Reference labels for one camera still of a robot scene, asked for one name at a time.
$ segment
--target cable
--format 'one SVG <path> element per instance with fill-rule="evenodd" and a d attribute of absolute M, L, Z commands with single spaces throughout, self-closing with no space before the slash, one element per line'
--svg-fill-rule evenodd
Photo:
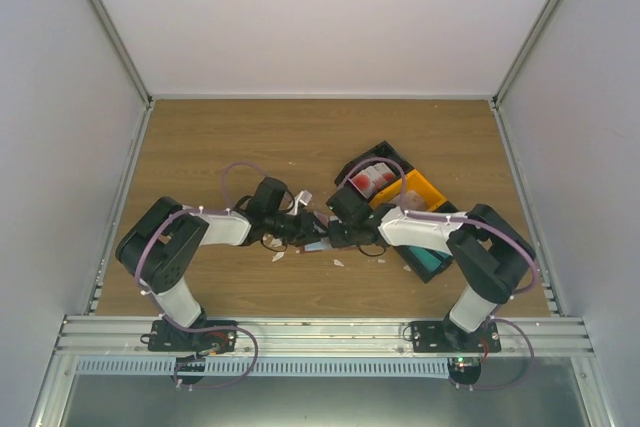
<path fill-rule="evenodd" d="M 480 359 L 480 363 L 482 364 L 485 360 L 487 360 L 487 357 L 489 357 L 489 344 L 484 339 L 480 339 L 480 343 L 482 344 L 482 350 L 484 351 L 484 355 Z"/>
<path fill-rule="evenodd" d="M 511 387 L 515 387 L 516 385 L 520 385 L 521 383 L 523 383 L 527 378 L 529 378 L 529 376 L 531 375 L 531 372 L 533 372 L 533 367 L 535 365 L 535 352 L 533 351 L 533 345 L 531 344 L 531 340 L 529 339 L 529 337 L 527 336 L 527 334 L 524 333 L 524 331 L 515 323 L 511 322 L 510 320 L 507 319 L 490 319 L 489 322 L 496 322 L 496 323 L 503 323 L 503 324 L 507 324 L 510 325 L 511 327 L 513 327 L 514 329 L 516 329 L 518 331 L 518 333 L 522 336 L 522 338 L 524 339 L 524 341 L 527 343 L 527 347 L 529 348 L 529 354 L 531 355 L 529 364 L 527 365 L 527 370 L 525 371 L 524 374 L 522 374 L 519 378 L 512 380 L 511 382 L 507 382 L 506 384 L 501 384 L 501 385 L 480 385 L 478 387 L 469 385 L 469 384 L 460 384 L 459 382 L 454 381 L 453 379 L 449 378 L 449 382 L 451 382 L 451 384 L 453 384 L 456 389 L 459 388 L 461 385 L 468 387 L 469 391 L 473 391 L 473 390 L 479 390 L 479 391 L 485 391 L 485 392 L 493 392 L 496 390 L 502 390 L 502 389 L 507 389 L 507 388 L 511 388 Z"/>
<path fill-rule="evenodd" d="M 356 245 L 356 248 L 358 249 L 358 251 L 362 254 L 362 255 L 366 255 L 367 257 L 380 257 L 382 255 L 385 254 L 385 252 L 387 251 L 386 247 L 382 247 L 382 252 L 380 252 L 379 254 L 369 254 L 368 252 L 365 252 L 364 249 L 362 248 L 362 246 L 360 244 Z"/>
<path fill-rule="evenodd" d="M 263 177 L 269 177 L 269 174 L 267 174 L 264 170 L 262 170 L 261 167 L 259 167 L 258 165 L 252 162 L 234 162 L 233 164 L 230 164 L 227 167 L 225 167 L 220 177 L 220 190 L 222 191 L 222 196 L 224 197 L 224 203 L 227 205 L 227 208 L 229 209 L 233 209 L 233 202 L 231 201 L 231 196 L 229 195 L 229 189 L 227 188 L 227 175 L 229 175 L 229 172 L 231 171 L 231 169 L 233 169 L 234 167 L 238 167 L 240 165 L 251 167 L 252 169 L 260 172 L 263 175 Z M 291 194 L 291 192 L 289 191 L 289 189 L 287 189 L 287 194 L 291 198 L 291 202 L 293 202 L 294 197 L 293 197 L 293 194 Z"/>
<path fill-rule="evenodd" d="M 500 238 L 501 240 L 509 244 L 511 248 L 513 248 L 518 254 L 520 254 L 520 256 L 522 256 L 522 258 L 525 260 L 525 262 L 529 266 L 529 270 L 531 271 L 531 282 L 525 287 L 522 287 L 521 289 L 516 289 L 513 292 L 514 295 L 524 294 L 525 292 L 529 292 L 531 289 L 533 289 L 536 286 L 536 284 L 540 280 L 540 273 L 538 272 L 538 267 L 536 266 L 535 261 L 531 258 L 529 253 L 526 250 L 524 250 L 515 240 L 513 240 L 511 237 L 509 237 L 507 234 L 505 234 L 501 230 L 496 229 L 492 225 L 486 224 L 479 220 L 469 219 L 467 217 L 450 216 L 450 217 L 443 218 L 442 214 L 432 214 L 429 212 L 419 212 L 415 210 L 408 210 L 406 211 L 406 214 L 408 217 L 413 219 L 418 219 L 418 220 L 422 219 L 422 220 L 430 220 L 430 221 L 442 222 L 442 223 L 461 222 L 463 224 L 473 225 L 480 229 L 486 230 L 487 232 L 495 235 L 496 237 Z"/>
<path fill-rule="evenodd" d="M 360 167 L 362 167 L 363 165 L 372 164 L 374 162 L 383 162 L 383 163 L 391 164 L 393 167 L 395 167 L 398 170 L 399 175 L 400 175 L 400 179 L 402 180 L 402 187 L 400 189 L 400 196 L 399 196 L 399 199 L 398 199 L 398 207 L 400 207 L 400 209 L 404 210 L 404 196 L 407 193 L 407 176 L 405 175 L 404 171 L 402 170 L 402 167 L 400 167 L 400 164 L 398 164 L 395 160 L 387 159 L 386 157 L 369 157 L 367 159 L 361 160 L 360 162 L 358 162 L 355 165 L 355 167 L 353 167 L 347 173 L 347 175 L 344 176 L 344 179 L 342 179 L 342 182 L 340 182 L 340 184 L 338 184 L 338 188 L 344 187 L 344 185 L 347 183 L 349 178 Z"/>
<path fill-rule="evenodd" d="M 286 252 L 287 249 L 289 248 L 289 244 L 287 244 L 287 243 L 283 243 L 282 244 L 283 247 L 284 247 L 284 249 L 282 249 L 282 250 L 277 250 L 277 249 L 271 248 L 267 244 L 264 243 L 264 237 L 262 237 L 260 239 L 260 245 L 263 246 L 265 249 L 270 250 L 271 252 Z"/>
<path fill-rule="evenodd" d="M 143 269 L 144 264 L 145 264 L 145 262 L 147 260 L 147 257 L 149 256 L 149 253 L 151 252 L 151 249 L 153 248 L 155 243 L 158 241 L 158 239 L 162 235 L 162 232 L 164 232 L 165 229 L 167 227 L 169 227 L 173 223 L 174 220 L 182 217 L 183 215 L 200 214 L 200 213 L 207 214 L 207 215 L 224 215 L 224 214 L 228 214 L 228 212 L 226 212 L 226 211 L 218 212 L 218 211 L 211 211 L 211 210 L 204 210 L 204 209 L 201 210 L 201 209 L 186 208 L 186 209 L 179 210 L 178 212 L 174 212 L 173 214 L 169 215 L 169 217 L 167 217 L 165 219 L 165 221 L 162 222 L 162 224 L 160 224 L 160 226 L 156 229 L 156 231 L 149 238 L 149 242 L 147 242 L 147 245 L 145 245 L 144 249 L 142 250 L 142 254 L 140 255 L 140 258 L 138 259 L 138 265 L 136 265 L 136 270 L 135 270 L 135 273 L 133 275 L 133 278 L 135 280 L 136 285 L 142 289 L 142 292 L 144 293 L 143 295 L 153 294 L 153 292 L 151 291 L 149 286 L 140 278 L 140 275 L 142 274 L 142 269 Z M 243 329 L 242 327 L 229 326 L 229 325 L 225 325 L 225 326 L 221 326 L 221 327 L 203 327 L 203 328 L 198 328 L 198 329 L 191 329 L 189 327 L 184 327 L 184 326 L 180 325 L 178 322 L 176 322 L 174 319 L 172 319 L 169 316 L 169 314 L 167 314 L 167 312 L 165 312 L 165 310 L 157 302 L 157 300 L 155 299 L 155 297 L 153 295 L 151 295 L 150 298 L 151 298 L 151 301 L 153 302 L 153 304 L 156 306 L 156 308 L 160 312 L 160 316 L 164 320 L 166 320 L 169 324 L 171 324 L 173 327 L 175 327 L 178 330 L 181 330 L 182 332 L 186 332 L 188 334 L 204 334 L 204 333 L 207 333 L 207 332 L 219 332 L 219 331 L 232 330 L 234 332 L 240 332 L 240 333 L 245 334 L 247 337 L 249 337 L 249 339 L 251 339 L 251 342 L 253 342 L 253 346 L 254 346 L 253 358 L 251 359 L 249 367 L 247 367 L 247 369 L 242 374 L 240 374 L 238 377 L 236 377 L 236 378 L 234 378 L 234 379 L 232 379 L 232 380 L 230 380 L 228 382 L 224 382 L 222 384 L 204 385 L 204 386 L 198 386 L 198 387 L 189 386 L 190 390 L 194 390 L 194 389 L 209 390 L 209 389 L 221 389 L 223 387 L 229 387 L 231 385 L 237 384 L 238 382 L 240 382 L 242 379 L 247 377 L 253 371 L 256 363 L 258 362 L 258 340 L 255 338 L 255 336 L 251 332 L 249 332 L 246 329 Z M 174 381 L 176 382 L 176 385 L 179 387 L 180 386 L 180 382 L 179 382 L 179 379 L 177 378 L 177 370 L 174 372 L 174 376 L 173 377 L 174 377 Z"/>

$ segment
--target metal floor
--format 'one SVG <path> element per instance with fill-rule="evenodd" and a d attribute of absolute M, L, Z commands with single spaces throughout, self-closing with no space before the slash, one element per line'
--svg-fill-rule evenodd
<path fill-rule="evenodd" d="M 482 383 L 521 373 L 491 359 Z M 203 382 L 221 382 L 223 378 Z M 436 427 L 589 425 L 569 359 L 538 359 L 531 378 L 498 392 L 441 379 L 253 377 L 222 390 L 177 391 L 168 376 L 77 376 L 65 427 Z"/>

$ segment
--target metal profile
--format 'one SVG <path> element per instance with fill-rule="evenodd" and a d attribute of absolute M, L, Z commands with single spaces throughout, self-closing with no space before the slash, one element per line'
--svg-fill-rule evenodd
<path fill-rule="evenodd" d="M 68 317 L 56 344 L 64 355 L 167 356 L 149 352 L 140 336 L 151 331 L 157 317 Z M 404 337 L 409 322 L 417 319 L 305 319 L 236 318 L 251 331 L 260 345 L 261 358 L 449 358 L 456 352 L 414 353 Z M 593 348 L 579 318 L 545 317 L 512 319 L 524 330 L 540 357 L 592 357 Z M 528 357 L 520 334 L 498 324 L 502 352 L 494 357 Z M 238 336 L 229 358 L 253 355 L 253 344 Z"/>
<path fill-rule="evenodd" d="M 249 359 L 216 356 L 199 363 L 202 372 L 180 375 L 233 376 L 249 368 Z M 175 357 L 83 356 L 78 375 L 173 375 Z M 421 377 L 446 379 L 446 359 L 369 359 L 369 358 L 260 358 L 253 377 Z"/>
<path fill-rule="evenodd" d="M 500 139 L 502 140 L 504 153 L 507 157 L 509 170 L 511 171 L 511 176 L 513 177 L 513 183 L 515 184 L 516 192 L 518 194 L 518 198 L 520 199 L 520 205 L 522 206 L 522 211 L 524 213 L 525 221 L 529 229 L 529 234 L 531 235 L 533 248 L 536 250 L 537 264 L 540 267 L 540 275 L 542 276 L 543 282 L 546 284 L 546 289 L 553 292 L 553 299 L 555 302 L 555 311 L 559 315 L 562 315 L 564 310 L 562 305 L 562 299 L 559 298 L 557 295 L 558 284 L 556 283 L 556 276 L 553 272 L 553 269 L 551 267 L 551 262 L 547 255 L 547 249 L 545 246 L 544 238 L 540 232 L 540 229 L 538 228 L 538 222 L 536 220 L 535 213 L 533 210 L 533 204 L 531 202 L 531 198 L 529 196 L 529 193 L 526 187 L 522 170 L 520 169 L 520 165 L 518 164 L 518 160 L 517 160 L 515 151 L 513 149 L 511 136 L 509 135 L 509 131 L 504 123 L 504 119 L 502 118 L 502 114 L 500 113 L 500 110 L 498 110 L 495 104 L 493 103 L 491 103 L 491 110 L 493 112 L 493 116 L 496 121 L 496 125 L 498 127 L 498 132 L 500 133 Z"/>
<path fill-rule="evenodd" d="M 145 87 L 144 81 L 142 80 L 138 69 L 133 63 L 133 60 L 131 59 L 127 48 L 125 47 L 124 42 L 122 41 L 122 38 L 120 37 L 120 34 L 118 33 L 118 30 L 113 23 L 113 20 L 111 20 L 111 16 L 109 15 L 109 12 L 107 11 L 104 3 L 102 2 L 102 0 L 87 1 L 93 7 L 100 25 L 102 25 L 104 32 L 107 34 L 107 37 L 111 41 L 111 44 L 113 45 L 116 54 L 120 58 L 122 65 L 127 71 L 131 82 L 138 91 L 138 95 L 140 96 L 144 104 L 148 107 L 149 103 L 151 102 L 151 95 Z"/>
<path fill-rule="evenodd" d="M 516 58 L 513 60 L 511 66 L 509 67 L 504 80 L 500 84 L 500 87 L 498 87 L 498 91 L 494 97 L 496 108 L 500 108 L 502 101 L 513 85 L 513 82 L 518 76 L 520 69 L 529 58 L 531 51 L 540 40 L 540 37 L 542 36 L 546 27 L 549 25 L 551 18 L 557 11 L 558 6 L 561 2 L 562 0 L 546 0 L 540 14 L 538 14 L 538 17 L 531 27 L 531 30 L 527 34 L 522 47 L 520 47 Z"/>
<path fill-rule="evenodd" d="M 571 363 L 591 427 L 619 425 L 613 414 L 611 399 L 596 359 L 571 359 Z"/>
<path fill-rule="evenodd" d="M 151 105 L 151 107 L 151 109 L 145 109 L 140 116 L 138 128 L 136 129 L 136 133 L 131 142 L 129 154 L 127 155 L 127 159 L 125 161 L 125 169 L 122 177 L 120 178 L 120 184 L 118 185 L 116 197 L 114 199 L 113 205 L 111 206 L 107 233 L 103 242 L 102 251 L 100 253 L 100 266 L 98 267 L 96 279 L 92 286 L 91 293 L 88 296 L 88 304 L 85 309 L 85 314 L 87 315 L 95 312 L 96 308 L 98 307 L 98 300 L 100 299 L 100 295 L 102 294 L 104 275 L 107 270 L 107 265 L 109 263 L 113 244 L 115 243 L 118 226 L 120 224 L 120 219 L 122 218 L 122 212 L 124 211 L 125 203 L 127 201 L 129 188 L 131 187 L 131 182 L 133 181 L 136 165 L 138 164 L 138 159 L 140 158 L 140 151 L 142 150 L 142 144 L 144 143 L 145 134 L 147 132 L 147 128 L 149 127 L 149 119 L 151 118 L 151 113 L 153 112 L 153 104 Z"/>
<path fill-rule="evenodd" d="M 54 355 L 51 358 L 31 422 L 29 422 L 30 427 L 62 425 L 77 365 L 77 356 Z"/>

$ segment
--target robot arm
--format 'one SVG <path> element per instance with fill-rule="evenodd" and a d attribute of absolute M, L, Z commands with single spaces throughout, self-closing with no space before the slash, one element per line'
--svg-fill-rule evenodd
<path fill-rule="evenodd" d="M 341 188 L 327 201 L 338 220 L 325 226 L 304 209 L 310 200 L 306 191 L 294 199 L 289 209 L 279 210 L 287 192 L 284 183 L 267 177 L 244 208 L 241 203 L 233 210 L 219 213 L 194 210 L 172 222 L 162 232 L 163 239 L 150 249 L 140 274 L 141 285 L 150 292 L 159 309 L 182 327 L 206 325 L 206 313 L 184 279 L 200 245 L 250 245 L 262 240 L 265 234 L 294 246 L 314 243 L 324 237 L 338 248 L 411 245 L 450 253 L 469 283 L 443 321 L 444 334 L 451 347 L 463 350 L 477 347 L 474 332 L 497 305 L 509 300 L 528 265 L 499 237 L 460 220 L 474 219 L 493 226 L 515 240 L 531 257 L 534 255 L 526 241 L 493 209 L 484 205 L 457 214 L 403 211 L 391 204 L 373 210 L 352 190 Z M 125 236 L 116 249 L 116 258 L 129 273 L 135 275 L 142 253 L 159 226 L 184 208 L 175 200 L 163 197 Z M 491 241 L 488 249 L 483 244 L 487 240 Z M 189 338 L 189 342 L 191 346 L 198 340 Z"/>
<path fill-rule="evenodd" d="M 161 312 L 182 327 L 203 325 L 206 313 L 194 299 L 184 278 L 186 269 L 201 245 L 244 246 L 260 241 L 265 234 L 291 245 L 305 245 L 326 237 L 326 229 L 311 212 L 304 210 L 311 195 L 303 191 L 291 208 L 278 210 L 288 191 L 273 178 L 265 178 L 245 208 L 212 213 L 195 209 L 172 222 L 147 255 L 140 283 Z M 129 273 L 135 271 L 153 234 L 171 215 L 187 208 L 170 197 L 162 197 L 147 211 L 118 244 L 116 259 Z"/>
<path fill-rule="evenodd" d="M 334 246 L 377 244 L 415 246 L 451 254 L 469 285 L 444 319 L 444 333 L 455 350 L 475 348 L 473 335 L 498 305 L 514 294 L 529 265 L 503 238 L 466 221 L 480 222 L 506 235 L 531 259 L 531 246 L 491 207 L 437 214 L 383 204 L 375 210 L 351 189 L 338 190 L 327 205 L 339 220 L 329 224 Z"/>

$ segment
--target ventilation grille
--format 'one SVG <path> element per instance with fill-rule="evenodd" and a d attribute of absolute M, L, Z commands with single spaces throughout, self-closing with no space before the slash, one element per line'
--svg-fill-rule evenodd
<path fill-rule="evenodd" d="M 209 358 L 204 372 L 181 375 L 234 376 L 249 366 L 237 357 Z M 76 373 L 93 375 L 171 375 L 175 357 L 83 356 Z M 262 358 L 253 376 L 261 377 L 433 377 L 449 376 L 446 359 Z"/>

